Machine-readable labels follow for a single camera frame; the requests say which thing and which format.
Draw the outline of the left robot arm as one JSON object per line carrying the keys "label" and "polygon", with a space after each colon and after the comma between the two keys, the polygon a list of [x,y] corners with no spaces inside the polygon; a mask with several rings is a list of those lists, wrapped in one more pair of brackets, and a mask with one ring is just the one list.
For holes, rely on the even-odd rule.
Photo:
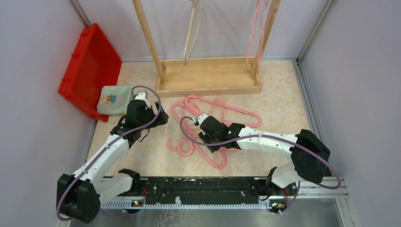
{"label": "left robot arm", "polygon": [[59,220],[74,218],[90,223],[102,205],[118,195],[143,195],[144,187],[138,172],[124,168],[111,178],[104,179],[104,176],[141,138],[143,130],[167,123],[169,116],[161,101],[155,102],[155,106],[156,112],[147,100],[146,92],[136,94],[103,146],[73,174],[63,174],[58,179],[56,214]]}

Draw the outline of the beige plastic hanger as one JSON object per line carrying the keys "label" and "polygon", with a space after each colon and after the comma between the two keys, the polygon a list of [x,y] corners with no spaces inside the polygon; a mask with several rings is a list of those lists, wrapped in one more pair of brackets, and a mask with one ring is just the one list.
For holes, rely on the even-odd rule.
{"label": "beige plastic hanger", "polygon": [[205,1],[204,0],[191,0],[192,11],[189,20],[188,33],[185,40],[183,51],[183,65],[187,66],[196,45],[200,27],[203,20]]}

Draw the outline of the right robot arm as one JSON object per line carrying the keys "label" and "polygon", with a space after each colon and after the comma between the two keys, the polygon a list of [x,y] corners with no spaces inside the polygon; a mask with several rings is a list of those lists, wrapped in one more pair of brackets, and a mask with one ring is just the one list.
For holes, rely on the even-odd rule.
{"label": "right robot arm", "polygon": [[201,130],[199,138],[214,152],[221,147],[237,150],[258,150],[286,158],[288,162],[271,169],[267,191],[280,194],[289,184],[305,180],[314,184],[323,181],[330,150],[310,130],[298,134],[277,134],[259,131],[244,124],[225,125],[213,116],[195,118]]}

